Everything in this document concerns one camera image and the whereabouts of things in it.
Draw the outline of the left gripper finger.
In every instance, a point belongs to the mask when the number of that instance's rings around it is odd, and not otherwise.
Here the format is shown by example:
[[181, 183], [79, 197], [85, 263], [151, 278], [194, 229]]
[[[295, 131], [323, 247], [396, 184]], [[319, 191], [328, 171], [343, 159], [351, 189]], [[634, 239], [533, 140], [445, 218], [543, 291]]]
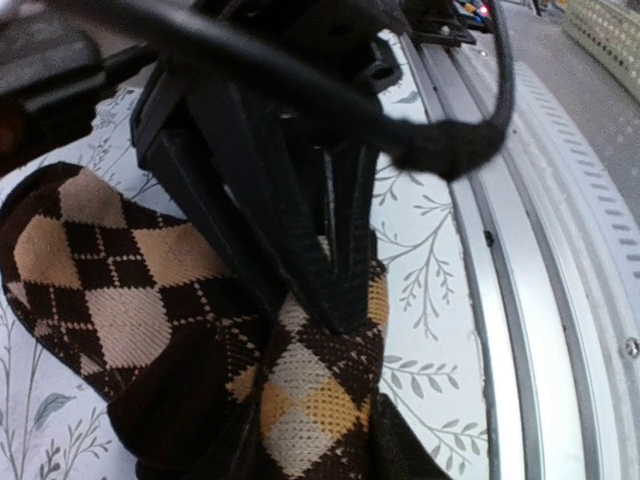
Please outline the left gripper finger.
[[370, 479], [449, 480], [391, 399], [376, 393], [369, 423]]

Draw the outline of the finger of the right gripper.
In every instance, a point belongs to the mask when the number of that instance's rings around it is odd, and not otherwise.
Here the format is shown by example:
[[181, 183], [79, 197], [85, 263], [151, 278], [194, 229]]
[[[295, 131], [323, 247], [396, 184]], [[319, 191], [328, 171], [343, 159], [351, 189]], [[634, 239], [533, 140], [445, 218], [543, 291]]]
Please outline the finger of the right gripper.
[[330, 331], [367, 315], [368, 269], [343, 279], [326, 238], [324, 152], [348, 141], [217, 73], [157, 65], [131, 120], [151, 173], [272, 311], [292, 294]]
[[359, 141], [324, 152], [326, 238], [335, 273], [367, 273], [370, 212], [379, 151]]

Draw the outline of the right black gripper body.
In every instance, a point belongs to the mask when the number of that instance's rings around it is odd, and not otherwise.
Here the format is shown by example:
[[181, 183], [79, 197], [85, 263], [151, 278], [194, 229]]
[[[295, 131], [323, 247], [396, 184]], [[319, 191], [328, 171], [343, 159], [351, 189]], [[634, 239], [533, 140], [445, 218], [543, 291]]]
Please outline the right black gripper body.
[[420, 43], [474, 45], [452, 1], [196, 1], [212, 19], [269, 39], [321, 69], [364, 89], [399, 79], [378, 34], [389, 30]]

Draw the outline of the brown argyle sock pair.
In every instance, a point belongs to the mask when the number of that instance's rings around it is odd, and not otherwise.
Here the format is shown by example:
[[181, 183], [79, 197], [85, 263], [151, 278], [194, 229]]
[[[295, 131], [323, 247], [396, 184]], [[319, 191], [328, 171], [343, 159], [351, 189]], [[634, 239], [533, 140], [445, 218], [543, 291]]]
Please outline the brown argyle sock pair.
[[336, 335], [292, 295], [258, 306], [189, 222], [57, 163], [1, 207], [1, 275], [26, 331], [108, 405], [140, 479], [373, 479], [387, 278]]

